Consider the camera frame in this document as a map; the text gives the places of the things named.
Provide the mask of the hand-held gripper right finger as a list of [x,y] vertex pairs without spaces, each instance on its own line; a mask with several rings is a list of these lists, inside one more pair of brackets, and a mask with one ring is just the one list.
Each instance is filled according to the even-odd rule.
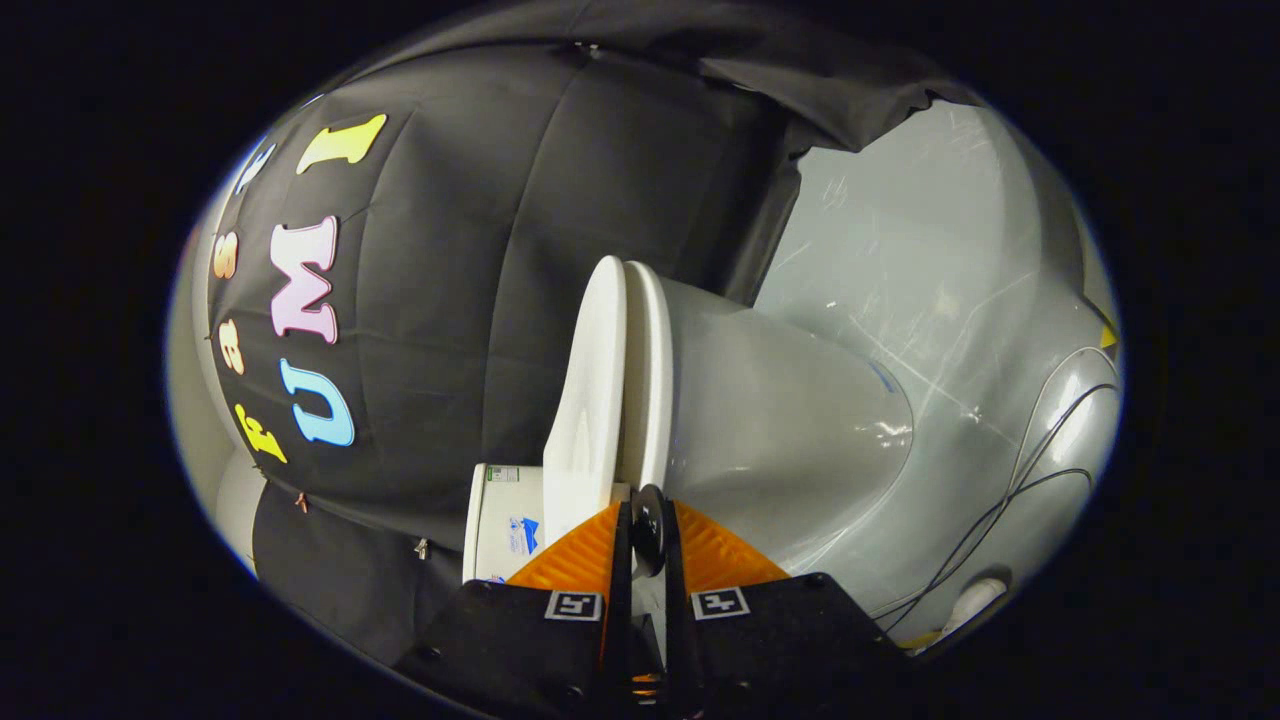
[[668,719],[847,719],[908,675],[832,575],[791,577],[678,501],[664,533]]

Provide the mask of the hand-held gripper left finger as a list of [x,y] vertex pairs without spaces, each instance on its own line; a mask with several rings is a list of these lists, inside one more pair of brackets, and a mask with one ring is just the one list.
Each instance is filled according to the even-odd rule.
[[466,582],[396,670],[483,717],[626,717],[631,527],[612,503],[507,582]]

